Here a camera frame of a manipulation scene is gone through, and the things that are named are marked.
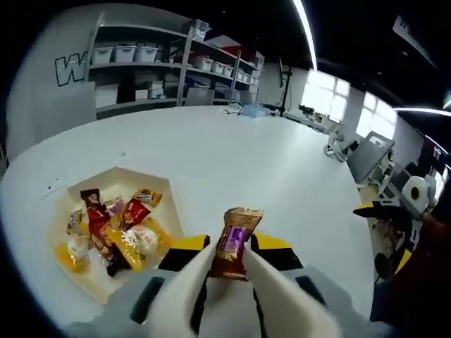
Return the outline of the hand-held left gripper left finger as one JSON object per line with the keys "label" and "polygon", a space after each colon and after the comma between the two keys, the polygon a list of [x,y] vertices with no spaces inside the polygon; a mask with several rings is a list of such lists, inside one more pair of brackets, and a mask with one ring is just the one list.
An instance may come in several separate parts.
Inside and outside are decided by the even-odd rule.
{"label": "hand-held left gripper left finger", "polygon": [[65,328],[66,336],[145,337],[144,323],[156,296],[210,242],[207,234],[174,242],[157,269],[133,275],[110,295],[100,315],[87,323],[69,324]]}

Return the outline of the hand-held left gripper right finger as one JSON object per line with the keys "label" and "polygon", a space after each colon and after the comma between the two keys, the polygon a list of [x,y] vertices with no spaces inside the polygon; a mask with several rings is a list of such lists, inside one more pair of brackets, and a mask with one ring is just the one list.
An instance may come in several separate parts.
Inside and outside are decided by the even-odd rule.
{"label": "hand-held left gripper right finger", "polygon": [[260,232],[250,237],[250,248],[273,268],[318,301],[338,322],[343,337],[389,337],[391,327],[362,317],[350,295],[316,268],[303,266],[292,246]]}

